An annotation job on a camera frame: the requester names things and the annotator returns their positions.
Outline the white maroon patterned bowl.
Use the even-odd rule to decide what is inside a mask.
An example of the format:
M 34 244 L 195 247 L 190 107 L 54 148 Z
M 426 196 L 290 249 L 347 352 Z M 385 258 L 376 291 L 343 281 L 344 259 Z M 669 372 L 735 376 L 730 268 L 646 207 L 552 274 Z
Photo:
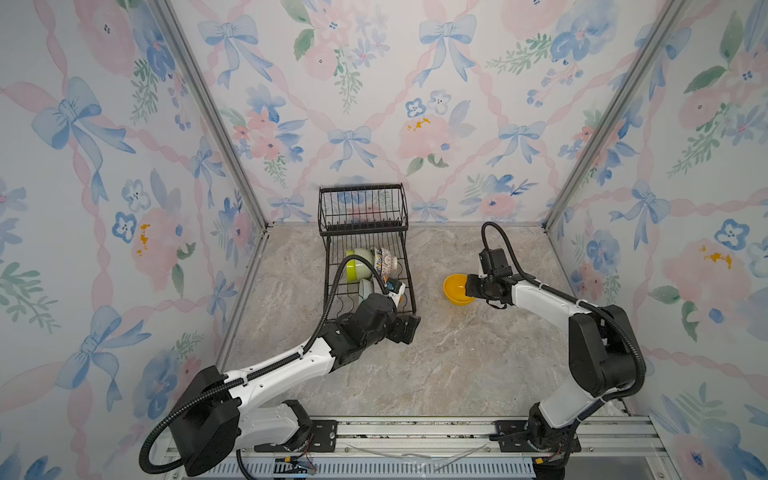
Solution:
M 382 250 L 382 273 L 387 277 L 392 277 L 397 273 L 399 260 L 396 254 L 387 249 Z

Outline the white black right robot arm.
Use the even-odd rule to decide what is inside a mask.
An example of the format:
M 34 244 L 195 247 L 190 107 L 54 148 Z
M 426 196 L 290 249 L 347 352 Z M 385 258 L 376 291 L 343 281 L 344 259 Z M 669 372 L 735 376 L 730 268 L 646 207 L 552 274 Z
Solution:
M 569 375 L 531 407 L 524 433 L 499 433 L 498 441 L 524 440 L 538 451 L 563 449 L 578 424 L 603 404 L 642 388 L 646 365 L 622 308 L 598 307 L 519 274 L 471 274 L 465 290 L 497 309 L 525 309 L 567 336 Z

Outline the blue yellow patterned bowl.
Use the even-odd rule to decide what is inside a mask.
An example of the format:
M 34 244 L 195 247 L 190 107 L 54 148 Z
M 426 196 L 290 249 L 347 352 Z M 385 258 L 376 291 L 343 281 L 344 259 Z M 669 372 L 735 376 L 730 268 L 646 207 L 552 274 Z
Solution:
M 373 247 L 372 253 L 374 257 L 374 267 L 375 271 L 379 274 L 379 276 L 382 279 L 387 279 L 389 277 L 389 257 L 390 254 L 388 251 L 381 247 Z

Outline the orange white bowl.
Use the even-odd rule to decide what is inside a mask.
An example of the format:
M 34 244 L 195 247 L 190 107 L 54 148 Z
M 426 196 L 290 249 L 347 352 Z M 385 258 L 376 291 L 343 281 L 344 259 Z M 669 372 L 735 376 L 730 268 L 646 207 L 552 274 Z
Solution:
M 396 307 L 399 307 L 402 302 L 402 298 L 405 294 L 406 286 L 400 281 L 393 281 L 391 283 L 390 297 Z

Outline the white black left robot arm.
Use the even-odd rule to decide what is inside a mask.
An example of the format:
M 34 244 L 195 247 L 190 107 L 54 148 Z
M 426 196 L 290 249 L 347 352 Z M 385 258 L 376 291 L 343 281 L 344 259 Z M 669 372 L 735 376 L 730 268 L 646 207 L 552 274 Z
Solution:
M 175 465 L 196 477 L 237 449 L 303 448 L 313 425 L 304 407 L 297 400 L 275 407 L 269 401 L 359 360 L 383 340 L 411 344 L 420 322 L 399 313 L 394 296 L 374 293 L 352 312 L 323 317 L 306 342 L 283 354 L 225 373 L 215 366 L 199 371 L 169 415 L 180 455 Z

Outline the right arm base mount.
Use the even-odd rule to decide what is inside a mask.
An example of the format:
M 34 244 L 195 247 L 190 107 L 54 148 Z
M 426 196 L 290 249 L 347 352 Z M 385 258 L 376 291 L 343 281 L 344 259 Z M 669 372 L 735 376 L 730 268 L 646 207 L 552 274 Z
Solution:
M 568 427 L 553 429 L 538 421 L 497 420 L 494 428 L 489 440 L 497 442 L 502 452 L 539 452 L 547 455 L 563 453 L 568 439 L 571 439 L 572 452 L 582 450 L 576 434 L 569 436 Z

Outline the teal striped bowl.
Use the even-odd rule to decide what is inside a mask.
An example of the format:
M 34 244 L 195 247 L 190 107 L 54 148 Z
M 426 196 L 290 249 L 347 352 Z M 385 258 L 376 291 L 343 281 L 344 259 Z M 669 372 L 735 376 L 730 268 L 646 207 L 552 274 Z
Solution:
M 370 279 L 362 279 L 358 282 L 358 297 L 360 302 L 366 300 L 374 292 L 374 285 Z

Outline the lime green bowl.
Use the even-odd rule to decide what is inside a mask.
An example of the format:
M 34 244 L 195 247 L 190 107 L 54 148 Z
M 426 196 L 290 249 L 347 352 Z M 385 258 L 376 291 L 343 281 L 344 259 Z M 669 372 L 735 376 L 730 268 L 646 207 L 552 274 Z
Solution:
M 357 263 L 355 259 L 351 259 L 346 262 L 344 266 L 344 272 L 348 282 L 354 283 L 358 281 Z

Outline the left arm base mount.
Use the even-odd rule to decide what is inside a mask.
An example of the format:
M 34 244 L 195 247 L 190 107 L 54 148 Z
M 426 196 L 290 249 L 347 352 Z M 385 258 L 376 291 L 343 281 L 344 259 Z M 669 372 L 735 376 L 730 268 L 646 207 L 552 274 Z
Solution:
M 298 431 L 283 444 L 262 444 L 254 447 L 259 453 L 333 453 L 336 448 L 336 420 L 311 420 L 308 425 L 300 426 Z

